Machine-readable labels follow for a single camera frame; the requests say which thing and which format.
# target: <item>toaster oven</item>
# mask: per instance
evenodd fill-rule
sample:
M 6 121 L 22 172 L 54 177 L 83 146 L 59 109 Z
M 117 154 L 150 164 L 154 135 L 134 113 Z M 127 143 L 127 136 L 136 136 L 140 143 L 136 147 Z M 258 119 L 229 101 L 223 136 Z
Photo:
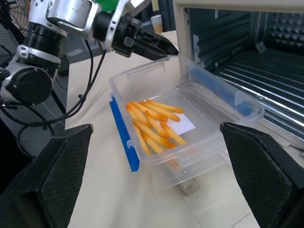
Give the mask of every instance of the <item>toaster oven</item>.
M 256 220 L 263 228 L 302 227 L 304 1 L 174 0 L 173 7 L 180 55 L 265 108 L 264 118 L 252 128 L 221 126 L 234 176 L 253 213 L 240 223 L 224 224 L 255 227 Z M 182 63 L 180 67 L 186 74 Z M 185 201 L 201 224 L 217 227 L 214 220 L 208 225 L 208 213 L 196 207 L 201 199 L 207 202 L 203 194 Z M 231 210 L 242 208 L 237 200 L 226 200 L 235 204 Z M 209 209 L 218 204 L 211 203 Z

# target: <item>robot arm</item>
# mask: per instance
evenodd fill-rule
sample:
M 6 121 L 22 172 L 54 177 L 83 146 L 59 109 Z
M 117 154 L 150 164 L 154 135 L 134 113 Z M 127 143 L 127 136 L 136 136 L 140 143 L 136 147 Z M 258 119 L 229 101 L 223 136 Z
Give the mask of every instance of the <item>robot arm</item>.
M 131 16 L 150 1 L 120 0 L 112 15 L 93 0 L 32 0 L 28 35 L 7 68 L 0 68 L 0 101 L 37 105 L 50 96 L 67 33 L 104 41 L 107 50 L 126 57 L 132 52 L 151 60 L 177 55 L 168 39 L 143 30 Z

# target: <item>plastic container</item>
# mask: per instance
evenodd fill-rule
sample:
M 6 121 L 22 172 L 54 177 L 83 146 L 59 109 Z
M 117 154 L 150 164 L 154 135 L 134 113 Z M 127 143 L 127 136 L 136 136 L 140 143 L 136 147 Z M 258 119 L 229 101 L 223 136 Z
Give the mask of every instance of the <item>plastic container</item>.
M 156 15 L 156 16 L 151 17 L 151 22 L 152 22 L 154 31 L 158 34 L 161 34 L 163 32 L 162 16 L 161 15 Z
M 140 160 L 150 166 L 163 187 L 170 187 L 226 163 L 227 149 L 219 130 L 222 122 L 251 126 L 263 118 L 262 105 L 217 76 L 182 57 L 162 60 L 110 79 L 113 95 Z M 162 154 L 142 150 L 125 105 L 153 99 L 184 109 L 195 129 L 181 135 L 188 143 Z M 177 167 L 169 164 L 178 162 Z

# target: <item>french fries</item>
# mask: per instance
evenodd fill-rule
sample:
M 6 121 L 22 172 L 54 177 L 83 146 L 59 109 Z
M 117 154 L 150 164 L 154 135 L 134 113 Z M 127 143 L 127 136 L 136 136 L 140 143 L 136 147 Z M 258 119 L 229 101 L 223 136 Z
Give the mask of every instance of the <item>french fries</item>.
M 131 116 L 132 119 L 137 119 L 137 116 L 135 115 L 135 113 L 131 110 L 131 108 L 129 106 L 126 107 L 129 115 Z
M 162 149 L 162 147 L 160 147 L 152 138 L 150 138 L 147 134 L 142 133 L 142 138 L 148 143 L 149 146 L 151 146 L 151 148 L 157 153 L 160 154 L 162 152 L 164 152 L 164 150 Z M 172 167 L 176 167 L 179 164 L 176 162 L 175 159 L 169 160 L 168 161 L 169 165 Z
M 152 131 L 149 127 L 144 125 L 142 122 L 140 122 L 138 119 L 132 120 L 133 124 L 135 124 L 139 129 L 141 129 L 144 133 L 146 133 L 148 136 L 150 136 L 153 140 L 158 142 L 159 144 L 172 149 L 175 147 L 175 144 L 169 142 L 168 140 L 165 140 L 161 138 L 158 134 L 156 134 L 154 131 Z
M 139 110 L 141 110 L 143 113 L 148 111 L 150 113 L 150 115 L 152 116 L 152 118 L 159 120 L 159 121 L 168 121 L 168 117 L 166 117 L 165 115 L 162 115 L 160 113 L 157 113 L 145 106 L 143 106 L 142 104 L 138 103 L 137 101 L 133 101 L 132 102 L 133 105 L 135 105 Z
M 173 131 L 165 122 L 161 122 L 161 126 L 179 145 L 185 145 L 187 142 Z
M 172 119 L 172 120 L 174 120 L 174 121 L 177 121 L 177 122 L 178 122 L 178 121 L 180 120 L 179 117 L 178 117 L 177 115 L 175 115 L 175 114 L 173 114 L 173 113 L 170 113 L 170 112 L 168 112 L 167 110 L 164 110 L 164 109 L 162 109 L 162 108 L 160 108 L 160 107 L 154 106 L 154 105 L 152 105 L 152 104 L 150 104 L 150 103 L 148 103 L 148 102 L 141 101 L 140 104 L 142 104 L 143 106 L 145 106 L 145 107 L 147 107 L 147 108 L 150 108 L 150 109 L 152 109 L 152 110 L 154 110 L 154 111 L 156 111 L 156 112 L 158 112 L 158 113 L 160 113 L 160 114 L 163 114 L 163 115 L 165 115 L 166 117 L 168 117 L 168 118 L 170 118 L 170 119 Z
M 128 102 L 128 107 L 135 113 L 135 115 L 137 116 L 137 118 L 147 127 L 152 128 L 152 125 L 150 124 L 150 122 L 147 120 L 147 118 L 144 116 L 144 114 L 135 107 L 135 105 L 133 105 L 131 102 Z
M 137 137 L 138 137 L 138 139 L 139 139 L 139 142 L 140 142 L 140 144 L 141 144 L 141 146 L 142 146 L 143 151 L 144 151 L 146 154 L 151 154 L 151 152 L 149 151 L 149 149 L 148 149 L 146 143 L 144 142 L 144 139 L 142 138 L 141 130 L 139 130 L 139 128 L 138 128 L 136 125 L 134 125 L 134 128 L 135 128 Z
M 159 103 L 159 102 L 156 102 L 156 101 L 153 101 L 153 100 L 147 100 L 147 102 L 152 104 L 152 105 L 155 105 L 157 107 L 172 111 L 174 113 L 179 113 L 179 114 L 184 113 L 184 110 L 182 108 L 179 108 L 179 107 L 174 107 L 174 106 L 171 106 L 171 105 Z
M 146 115 L 148 121 L 152 124 L 152 126 L 155 128 L 157 133 L 164 139 L 170 139 L 170 136 L 168 133 L 158 124 L 156 121 L 152 118 L 150 115 L 150 112 L 145 111 L 144 114 Z

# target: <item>table surface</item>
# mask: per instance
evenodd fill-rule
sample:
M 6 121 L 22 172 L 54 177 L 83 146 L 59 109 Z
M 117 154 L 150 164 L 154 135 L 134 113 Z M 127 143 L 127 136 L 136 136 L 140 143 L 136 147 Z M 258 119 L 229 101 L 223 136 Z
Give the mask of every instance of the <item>table surface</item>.
M 163 35 L 177 44 L 175 31 Z M 94 58 L 95 69 L 100 58 Z M 202 176 L 204 186 L 188 198 L 178 188 L 160 190 L 143 164 L 138 172 L 130 171 L 109 105 L 109 79 L 149 62 L 136 54 L 125 58 L 114 52 L 107 53 L 83 108 L 66 121 L 66 128 L 86 123 L 93 124 L 94 128 L 82 187 L 68 227 L 200 228 L 203 225 L 198 219 L 206 221 L 204 227 L 228 227 L 224 218 L 242 218 L 244 214 L 249 215 L 247 220 L 251 225 L 247 227 L 258 227 L 229 166 Z M 67 110 L 78 101 L 78 94 L 85 91 L 89 69 L 90 60 L 70 65 Z M 233 197 L 227 198 L 227 186 Z M 227 202 L 231 201 L 233 206 L 225 208 L 223 201 L 225 205 L 230 205 Z M 194 211 L 187 204 L 193 205 Z

